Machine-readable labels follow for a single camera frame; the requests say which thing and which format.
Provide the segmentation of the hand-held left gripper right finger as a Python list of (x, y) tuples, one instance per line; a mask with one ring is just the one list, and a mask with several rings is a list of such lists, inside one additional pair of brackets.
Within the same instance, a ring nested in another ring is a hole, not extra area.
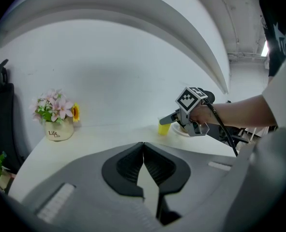
[(184, 160), (150, 143), (143, 144), (143, 157), (160, 196), (181, 191), (191, 175), (190, 166)]

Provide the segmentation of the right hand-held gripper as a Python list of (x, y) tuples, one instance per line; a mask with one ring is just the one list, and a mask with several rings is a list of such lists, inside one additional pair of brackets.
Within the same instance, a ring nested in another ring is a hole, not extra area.
[(175, 113), (161, 118), (159, 123), (160, 125), (166, 125), (178, 122), (189, 136), (205, 136), (209, 132), (208, 125), (192, 120), (191, 112), (198, 105), (206, 104), (207, 101), (210, 103), (215, 101), (215, 96), (212, 92), (200, 87), (186, 87), (176, 99), (179, 109)]

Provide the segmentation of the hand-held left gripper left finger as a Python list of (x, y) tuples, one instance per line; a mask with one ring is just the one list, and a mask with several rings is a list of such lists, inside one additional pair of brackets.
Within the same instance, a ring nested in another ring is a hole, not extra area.
[(118, 194), (143, 197), (143, 189), (137, 185), (143, 165), (143, 143), (127, 145), (124, 150), (111, 156), (102, 165), (102, 177)]

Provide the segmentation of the person's right hand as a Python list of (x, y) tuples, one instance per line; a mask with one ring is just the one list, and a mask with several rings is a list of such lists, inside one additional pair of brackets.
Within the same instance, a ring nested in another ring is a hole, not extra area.
[(198, 124), (217, 123), (217, 120), (207, 105), (196, 106), (190, 113), (190, 120), (195, 121)]

